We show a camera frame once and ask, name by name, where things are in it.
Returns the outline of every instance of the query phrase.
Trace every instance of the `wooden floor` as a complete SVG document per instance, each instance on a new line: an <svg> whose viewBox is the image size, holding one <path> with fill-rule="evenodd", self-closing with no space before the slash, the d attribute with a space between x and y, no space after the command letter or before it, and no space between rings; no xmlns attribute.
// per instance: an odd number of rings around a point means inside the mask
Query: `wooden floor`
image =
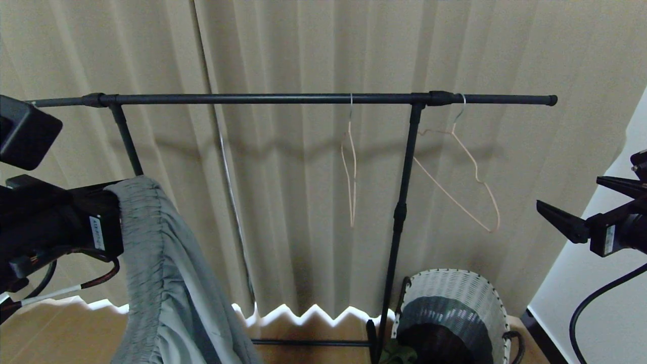
<svg viewBox="0 0 647 364"><path fill-rule="evenodd" d="M126 318L113 306L88 306L78 297L34 304L0 326L0 363L109 363L126 329ZM521 321L512 322L527 343L523 363L548 364ZM250 337L269 339L366 339L364 319L352 314L332 327L316 312L301 325L294 324L290 313L282 313L271 320L258 319L247 330ZM257 348L266 364L369 363L366 348Z"/></svg>

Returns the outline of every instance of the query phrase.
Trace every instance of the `curtain fold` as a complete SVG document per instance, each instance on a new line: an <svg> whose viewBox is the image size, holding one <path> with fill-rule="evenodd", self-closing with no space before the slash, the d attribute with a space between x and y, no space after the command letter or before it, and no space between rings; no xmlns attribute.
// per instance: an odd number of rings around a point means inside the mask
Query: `curtain fold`
<svg viewBox="0 0 647 364"><path fill-rule="evenodd" d="M584 209L647 84L642 2L52 0L3 2L0 15L0 91L16 98L558 95L552 108L468 105L459 120L457 134L497 197L497 233L465 216L419 167L411 175L393 298L406 275L469 269L492 281L511 314L522 312L564 244L534 201ZM315 303L332 317L349 305L379 313L410 106L353 106L353 229L340 156L349 105L124 109L145 173L245 312L255 300L261 314L283 303L297 314ZM446 129L459 110L426 108L421 129ZM107 110L46 111L64 129L32 175L67 188L132 176ZM476 216L495 222L487 192L450 137L419 137L416 157ZM22 173L0 170L5 179ZM101 272L72 259L50 289ZM124 281L86 295L125 303Z"/></svg>

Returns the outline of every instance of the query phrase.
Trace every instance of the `clothes rack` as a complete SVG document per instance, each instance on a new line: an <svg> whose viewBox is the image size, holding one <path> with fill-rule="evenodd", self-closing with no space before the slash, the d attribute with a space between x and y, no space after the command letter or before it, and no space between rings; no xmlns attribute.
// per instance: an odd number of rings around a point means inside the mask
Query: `clothes rack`
<svg viewBox="0 0 647 364"><path fill-rule="evenodd" d="M534 95L462 95L447 91L430 91L428 93L353 93L354 104L410 104L409 130L404 154L404 168L400 183L398 202L393 213L393 236L389 253L389 262L384 285L382 312L379 333L376 333L372 320L366 323L368 340L280 340L253 339L259 345L298 345L298 346L334 346L334 347L368 347L371 362L377 364L386 335L386 319L393 289L395 267L400 247L400 237L406 219L406 198L409 190L411 166L415 150L418 125L423 109L426 106L443 106L449 104L532 104L553 106L557 96ZM91 93L82 97L51 98L30 101L39 108L56 106L89 106L93 108L109 108L119 128L126 147L126 153L136 176L144 173L133 138L128 129L123 105L152 105L152 104L350 104L351 94L175 94L175 95L106 95Z"/></svg>

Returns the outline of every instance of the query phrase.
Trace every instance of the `white wall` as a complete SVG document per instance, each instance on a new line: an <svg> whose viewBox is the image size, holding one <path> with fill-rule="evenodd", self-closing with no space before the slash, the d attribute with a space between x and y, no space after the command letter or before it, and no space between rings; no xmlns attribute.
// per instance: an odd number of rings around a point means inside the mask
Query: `white wall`
<svg viewBox="0 0 647 364"><path fill-rule="evenodd" d="M647 90L636 107L626 136L626 144L606 176L636 179L630 170L629 157L647 148ZM598 187L582 216L606 212L629 200L617 192ZM546 202L559 207L559 201ZM566 244L529 309L567 360L578 362L568 334L569 321L578 304L597 288L645 262L647 256L634 250L600 258L589 251L588 244ZM576 332L580 349L589 364L645 362L646 286L647 274L607 292L584 310Z"/></svg>

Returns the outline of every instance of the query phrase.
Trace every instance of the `white woven basket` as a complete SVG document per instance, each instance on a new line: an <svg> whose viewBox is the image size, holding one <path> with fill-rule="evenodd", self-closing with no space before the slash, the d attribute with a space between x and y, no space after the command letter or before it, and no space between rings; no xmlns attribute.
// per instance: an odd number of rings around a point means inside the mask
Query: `white woven basket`
<svg viewBox="0 0 647 364"><path fill-rule="evenodd" d="M478 317L475 317L473 321L478 321L479 325L481 325L480 327L482 327L480 322L485 325L487 335L492 343L493 363L508 364L510 338L506 335L507 338L504 339L504 334L510 332L510 325L505 307L503 307L503 303L499 298L499 293L487 279L477 273L458 269L433 269L405 279L391 337L396 338L400 322L403 319L401 315L406 312L407 305L420 297L436 297L436 303L434 303L436 307L430 308L426 314L433 315L433 320L436 321L434 323L446 326L459 337L472 335L470 331L476 330L473 323L465 319L466 310L475 312ZM428 299L418 300L417 302L422 301L428 302ZM457 309L456 305L460 305L466 310ZM425 323L412 322L412 320L424 321L429 319L424 317L414 317L412 319L409 316L404 317L404 320L406 325L411 326L411 324Z"/></svg>

